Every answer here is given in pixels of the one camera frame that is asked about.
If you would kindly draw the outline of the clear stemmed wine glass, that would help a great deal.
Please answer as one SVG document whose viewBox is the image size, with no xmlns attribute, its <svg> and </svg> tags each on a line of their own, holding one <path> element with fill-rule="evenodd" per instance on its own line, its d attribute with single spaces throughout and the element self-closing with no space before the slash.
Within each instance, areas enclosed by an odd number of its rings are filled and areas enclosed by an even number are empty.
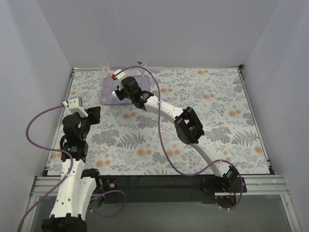
<svg viewBox="0 0 309 232">
<path fill-rule="evenodd" d="M 108 62 L 108 59 L 103 53 L 99 53 L 98 56 L 98 64 L 100 68 L 100 73 L 103 77 L 107 76 L 109 71 L 111 70 L 111 66 Z"/>
</svg>

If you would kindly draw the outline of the tall clear champagne flute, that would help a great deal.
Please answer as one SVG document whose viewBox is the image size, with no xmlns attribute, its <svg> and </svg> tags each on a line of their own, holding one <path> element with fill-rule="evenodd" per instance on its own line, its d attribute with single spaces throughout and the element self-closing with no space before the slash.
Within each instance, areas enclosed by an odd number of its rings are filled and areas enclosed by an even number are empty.
<svg viewBox="0 0 309 232">
<path fill-rule="evenodd" d="M 137 65 L 140 66 L 140 74 L 145 76 L 145 68 L 147 68 L 146 57 L 143 54 L 137 55 Z"/>
</svg>

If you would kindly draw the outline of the clear ribbed tumbler glass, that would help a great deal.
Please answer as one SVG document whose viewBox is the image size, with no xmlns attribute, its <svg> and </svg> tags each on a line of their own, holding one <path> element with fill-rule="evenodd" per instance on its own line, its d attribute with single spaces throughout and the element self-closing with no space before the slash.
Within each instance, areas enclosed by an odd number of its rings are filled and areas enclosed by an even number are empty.
<svg viewBox="0 0 309 232">
<path fill-rule="evenodd" d="M 99 85 L 102 89 L 113 89 L 114 80 L 111 77 L 105 77 L 100 80 Z"/>
</svg>

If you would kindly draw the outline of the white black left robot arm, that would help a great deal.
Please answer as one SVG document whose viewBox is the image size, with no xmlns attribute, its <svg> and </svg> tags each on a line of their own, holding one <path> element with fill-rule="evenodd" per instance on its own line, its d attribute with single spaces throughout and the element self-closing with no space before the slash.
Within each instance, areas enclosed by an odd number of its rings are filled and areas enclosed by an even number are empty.
<svg viewBox="0 0 309 232">
<path fill-rule="evenodd" d="M 73 113 L 62 120 L 61 184 L 48 219 L 42 221 L 44 232 L 85 232 L 85 215 L 90 198 L 102 187 L 97 169 L 86 170 L 88 152 L 86 137 L 91 126 L 100 122 L 101 107 L 85 110 L 87 117 Z"/>
</svg>

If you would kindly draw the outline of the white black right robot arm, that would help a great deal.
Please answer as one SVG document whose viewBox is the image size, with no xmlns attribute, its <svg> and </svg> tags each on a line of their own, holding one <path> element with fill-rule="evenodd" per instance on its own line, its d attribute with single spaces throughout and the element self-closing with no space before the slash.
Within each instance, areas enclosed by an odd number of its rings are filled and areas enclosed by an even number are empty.
<svg viewBox="0 0 309 232">
<path fill-rule="evenodd" d="M 176 168 L 169 159 L 169 156 L 166 155 L 168 162 L 177 173 L 183 176 L 195 176 L 207 169 L 211 169 L 214 174 L 214 183 L 210 187 L 211 190 L 243 192 L 244 182 L 239 171 L 231 162 L 220 159 L 218 155 L 211 152 L 203 125 L 193 108 L 187 107 L 182 109 L 161 101 L 160 97 L 155 96 L 149 91 L 142 90 L 136 79 L 132 76 L 118 77 L 112 75 L 112 79 L 118 81 L 115 94 L 119 100 L 129 99 L 136 108 L 158 115 L 157 128 L 162 147 L 164 144 L 160 122 L 163 117 L 174 124 L 180 141 L 196 150 L 207 163 L 207 166 L 197 173 L 184 174 Z"/>
</svg>

